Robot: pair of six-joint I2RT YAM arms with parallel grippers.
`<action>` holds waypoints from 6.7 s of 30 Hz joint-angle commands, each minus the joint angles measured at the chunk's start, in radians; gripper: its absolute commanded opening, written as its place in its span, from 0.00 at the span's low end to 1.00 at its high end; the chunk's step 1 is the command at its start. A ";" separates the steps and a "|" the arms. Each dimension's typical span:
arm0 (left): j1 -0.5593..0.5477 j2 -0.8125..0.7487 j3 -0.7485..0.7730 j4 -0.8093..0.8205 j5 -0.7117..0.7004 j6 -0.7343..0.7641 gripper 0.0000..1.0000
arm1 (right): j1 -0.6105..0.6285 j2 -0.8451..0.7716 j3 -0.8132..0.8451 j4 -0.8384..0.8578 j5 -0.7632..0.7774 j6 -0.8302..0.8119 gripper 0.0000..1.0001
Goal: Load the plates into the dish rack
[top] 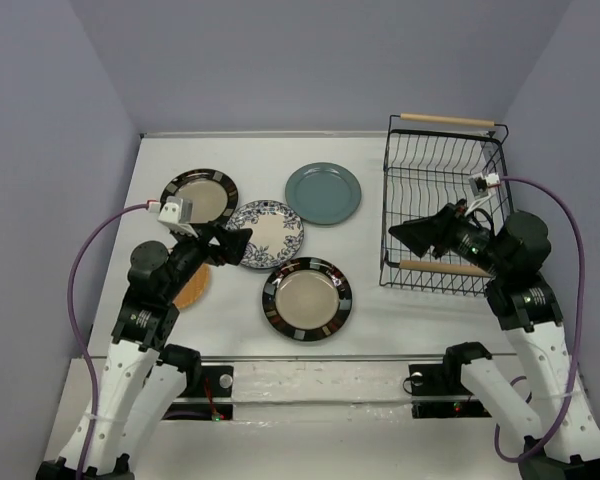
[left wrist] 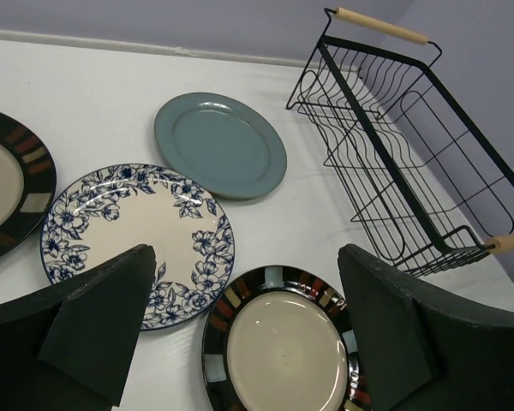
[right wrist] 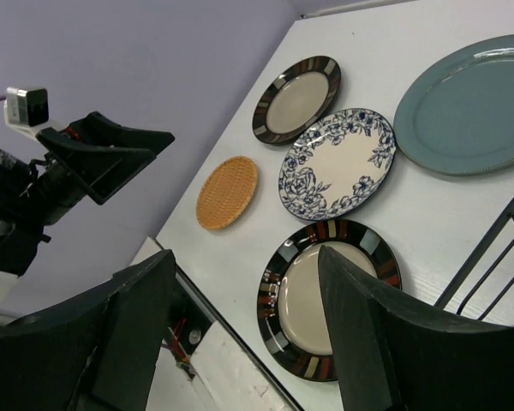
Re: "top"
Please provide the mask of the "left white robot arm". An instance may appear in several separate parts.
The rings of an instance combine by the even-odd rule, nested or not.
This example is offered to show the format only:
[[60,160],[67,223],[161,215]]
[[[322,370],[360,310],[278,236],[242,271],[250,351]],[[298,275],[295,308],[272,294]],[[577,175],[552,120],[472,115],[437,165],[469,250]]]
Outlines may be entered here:
[[100,383],[74,433],[39,479],[131,479],[142,446],[169,406],[201,383],[198,352],[169,343],[174,304],[204,265],[237,265],[252,231],[198,224],[172,248],[146,241],[131,253],[129,286],[112,330]]

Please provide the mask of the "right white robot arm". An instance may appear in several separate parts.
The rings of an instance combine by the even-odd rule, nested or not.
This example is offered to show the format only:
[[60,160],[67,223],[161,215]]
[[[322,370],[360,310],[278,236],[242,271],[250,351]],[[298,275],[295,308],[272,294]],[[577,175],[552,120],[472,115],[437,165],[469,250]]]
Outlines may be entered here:
[[600,429],[567,347],[563,316],[540,273],[551,251],[546,224],[516,211],[499,231],[483,227],[465,201],[408,220],[389,234],[418,257],[453,252],[488,274],[487,302],[522,365],[525,401],[479,342],[450,346],[439,379],[450,391],[468,390],[500,430],[523,444],[514,458],[524,479],[600,479]]

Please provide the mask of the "blue floral plate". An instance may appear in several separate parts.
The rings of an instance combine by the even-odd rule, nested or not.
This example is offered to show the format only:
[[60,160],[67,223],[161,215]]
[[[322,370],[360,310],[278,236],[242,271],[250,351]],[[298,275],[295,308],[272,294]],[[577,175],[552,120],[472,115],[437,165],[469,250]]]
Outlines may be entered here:
[[241,265],[256,270],[274,269],[291,260],[304,241],[304,225],[299,215],[274,200],[256,200],[241,206],[226,227],[252,230]]

